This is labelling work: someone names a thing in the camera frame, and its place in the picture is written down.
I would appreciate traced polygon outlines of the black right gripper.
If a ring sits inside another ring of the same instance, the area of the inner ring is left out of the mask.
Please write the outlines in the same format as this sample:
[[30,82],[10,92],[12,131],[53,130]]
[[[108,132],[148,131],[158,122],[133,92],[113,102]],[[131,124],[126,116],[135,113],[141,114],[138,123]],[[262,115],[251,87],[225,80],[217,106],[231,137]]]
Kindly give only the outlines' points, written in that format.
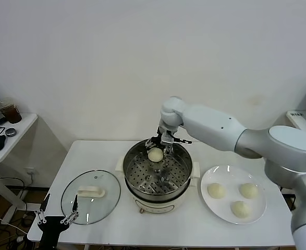
[[[174,130],[167,130],[163,127],[158,127],[157,133],[158,137],[160,138],[161,142],[180,142],[180,139],[175,137],[176,131]],[[145,142],[145,149],[150,150],[154,147],[158,147],[160,143],[159,139],[148,139]],[[163,149],[164,156],[170,157],[173,154],[173,146],[165,146]]]

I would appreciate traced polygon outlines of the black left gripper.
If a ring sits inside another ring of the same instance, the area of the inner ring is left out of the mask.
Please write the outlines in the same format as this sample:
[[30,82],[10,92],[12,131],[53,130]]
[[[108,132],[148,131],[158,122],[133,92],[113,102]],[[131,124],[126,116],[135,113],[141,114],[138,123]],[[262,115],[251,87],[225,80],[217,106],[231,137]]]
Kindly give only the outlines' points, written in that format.
[[47,194],[40,208],[34,213],[38,220],[38,227],[42,231],[42,237],[38,249],[57,249],[59,236],[69,228],[79,216],[78,212],[78,195],[75,196],[72,204],[72,211],[69,215],[64,216],[44,216],[50,194]]

